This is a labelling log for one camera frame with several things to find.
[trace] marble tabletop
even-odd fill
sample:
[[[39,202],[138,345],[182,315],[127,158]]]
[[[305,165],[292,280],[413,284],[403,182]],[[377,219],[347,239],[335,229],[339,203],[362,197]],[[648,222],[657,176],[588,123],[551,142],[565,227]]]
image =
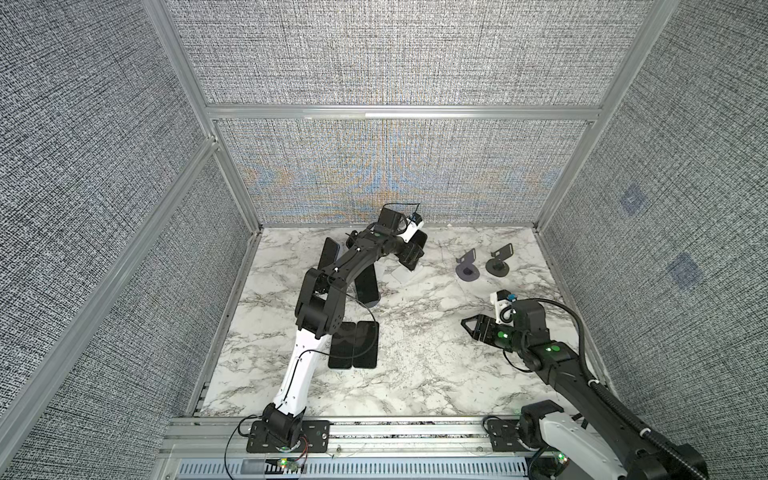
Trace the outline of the marble tabletop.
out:
[[[272,401],[296,335],[293,309],[304,273],[316,266],[326,237],[343,243],[352,228],[267,228],[237,305],[200,414],[261,413]],[[493,316],[489,294],[507,289],[520,298],[561,300],[533,232],[520,227],[427,227],[423,268],[405,284],[392,275],[395,257],[379,261],[381,302],[372,311],[380,323],[375,369],[331,370],[321,359],[307,400],[316,415],[515,414],[528,403],[553,399],[573,412],[562,396],[535,374],[506,363],[499,349],[476,342],[459,321],[477,313]],[[512,243],[510,272],[485,271],[490,252]],[[480,278],[464,282],[455,258],[471,248]],[[573,323],[546,306],[551,337],[574,348]],[[345,321],[370,320],[352,300]],[[518,366],[515,354],[510,359]]]

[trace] black mounting plate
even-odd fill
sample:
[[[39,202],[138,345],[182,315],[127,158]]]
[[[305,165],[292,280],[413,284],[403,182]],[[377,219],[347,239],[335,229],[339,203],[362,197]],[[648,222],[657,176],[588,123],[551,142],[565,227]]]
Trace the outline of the black mounting plate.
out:
[[[325,453],[328,451],[328,433],[331,422],[327,420],[306,420],[302,422],[302,435],[310,442],[309,453]],[[250,427],[248,444],[245,451],[248,453],[285,453],[286,455],[301,454],[304,451],[304,438],[299,440],[299,445],[291,452],[281,452],[282,445],[266,430],[263,420],[256,420]]]
[[[488,419],[485,421],[485,429],[488,431],[488,439],[494,452],[530,452],[525,448],[518,437],[518,421]]]

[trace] textured wall panel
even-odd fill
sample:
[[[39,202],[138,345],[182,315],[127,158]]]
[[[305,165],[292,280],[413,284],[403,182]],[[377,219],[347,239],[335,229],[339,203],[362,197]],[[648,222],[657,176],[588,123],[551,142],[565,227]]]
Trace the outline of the textured wall panel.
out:
[[[168,0],[212,103],[599,104],[651,0]]]
[[[225,120],[267,223],[373,221],[421,201],[428,222],[533,222],[582,121]]]
[[[768,470],[766,65],[768,3],[681,2],[544,233],[618,393],[729,480]]]
[[[1,9],[4,412],[202,134],[139,0]]]
[[[250,235],[211,159],[2,477],[146,478]]]

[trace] blue diamond-shaped mark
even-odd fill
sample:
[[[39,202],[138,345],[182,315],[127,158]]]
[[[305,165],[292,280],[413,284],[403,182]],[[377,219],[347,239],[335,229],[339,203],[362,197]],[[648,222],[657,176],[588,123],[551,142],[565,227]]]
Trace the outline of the blue diamond-shaped mark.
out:
[[[640,190],[640,185],[637,183],[632,183],[627,191],[624,192],[624,196],[621,198],[621,200],[619,200],[619,203],[631,216],[640,211],[640,208],[643,206],[646,200],[647,197],[642,192],[642,190]]]
[[[701,282],[703,273],[701,268],[696,265],[694,259],[690,257],[688,252],[683,252],[667,265],[667,273],[669,273],[672,281],[677,284],[680,290],[690,290],[694,285]]]

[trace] robotic arm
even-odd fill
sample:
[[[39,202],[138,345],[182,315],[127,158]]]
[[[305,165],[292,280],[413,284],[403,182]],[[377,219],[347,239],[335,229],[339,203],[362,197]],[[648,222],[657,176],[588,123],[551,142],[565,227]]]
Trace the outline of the robotic arm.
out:
[[[413,271],[424,255],[424,221],[417,213],[406,217],[382,208],[379,219],[362,232],[352,232],[349,250],[322,269],[310,268],[296,303],[296,342],[280,390],[264,409],[262,419],[278,443],[292,448],[299,442],[306,396],[319,358],[344,319],[347,288],[368,266],[394,253]]]
[[[555,402],[521,409],[518,436],[533,449],[551,445],[595,480],[706,480],[702,456],[688,444],[675,445],[636,417],[590,373],[584,357],[584,327],[573,310],[549,299],[516,300],[506,290],[492,295],[496,318],[462,320],[472,338],[517,353],[547,385],[568,399],[598,435],[583,429]],[[578,323],[579,353],[550,339],[545,311],[551,303]]]

